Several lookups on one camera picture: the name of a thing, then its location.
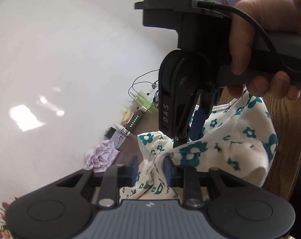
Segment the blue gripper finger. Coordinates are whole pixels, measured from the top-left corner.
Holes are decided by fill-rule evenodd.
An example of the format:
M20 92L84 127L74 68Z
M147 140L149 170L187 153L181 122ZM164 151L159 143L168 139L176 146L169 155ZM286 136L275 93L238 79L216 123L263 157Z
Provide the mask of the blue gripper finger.
M206 119L207 117L204 114L203 109L199 108L198 110L196 110L189 132L189 138L192 141L196 141L199 139L202 127L204 126Z

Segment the finger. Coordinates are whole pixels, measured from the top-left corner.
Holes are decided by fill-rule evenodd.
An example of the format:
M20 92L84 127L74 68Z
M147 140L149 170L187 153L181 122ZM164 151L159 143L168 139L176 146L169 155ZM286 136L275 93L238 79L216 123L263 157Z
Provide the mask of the finger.
M290 85L286 97L289 100L296 100L300 97L300 90L296 86Z
M227 87L229 94L233 98L240 98L243 92L243 85L233 85L233 86L228 86Z
M257 17L254 5L249 0L243 0L236 7L253 18ZM253 44L255 29L243 18L233 15L229 36L229 49L232 56L231 70L240 75L247 68L251 59L251 46Z
M282 99L287 95L290 87L290 77L283 71L277 72L272 78L268 93L274 99Z
M263 76L256 76L247 85L249 93L256 97L263 97L264 95L266 95L268 88L269 82Z

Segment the floral fabric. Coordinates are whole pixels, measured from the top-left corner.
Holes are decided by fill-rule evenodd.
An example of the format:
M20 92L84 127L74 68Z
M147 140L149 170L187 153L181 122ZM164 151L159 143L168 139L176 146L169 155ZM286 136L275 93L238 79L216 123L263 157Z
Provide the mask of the floral fabric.
M173 148L173 140L160 131L138 137L144 161L139 166L136 185L122 188L121 199L177 198L163 173L167 155L176 165L190 165L202 172L218 167L262 186L278 144L264 102L247 91L240 99L214 107L197 141Z

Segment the hand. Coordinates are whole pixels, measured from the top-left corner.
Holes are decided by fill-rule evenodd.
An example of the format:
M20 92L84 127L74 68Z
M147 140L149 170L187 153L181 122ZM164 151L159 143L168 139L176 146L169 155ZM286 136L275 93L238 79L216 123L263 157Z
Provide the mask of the hand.
M287 31L301 35L301 0L242 0L235 5L236 8L252 16L265 30ZM247 68L251 59L251 46L253 44L255 29L241 17L234 15L232 19L229 48L232 56L231 70L240 75ZM275 99L295 100L300 91L290 85L287 73L279 71L270 83L263 76L255 77L247 84L248 91L257 97L266 93ZM243 86L229 86L231 96L241 96Z

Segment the metal screw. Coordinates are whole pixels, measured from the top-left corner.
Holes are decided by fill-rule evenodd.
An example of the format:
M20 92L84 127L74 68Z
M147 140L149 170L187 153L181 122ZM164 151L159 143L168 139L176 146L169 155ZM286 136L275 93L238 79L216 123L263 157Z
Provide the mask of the metal screw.
M114 200L112 199L100 199L99 205L102 207L111 207L115 204Z
M199 199L187 199L186 205L189 207L199 207L201 205L201 200Z

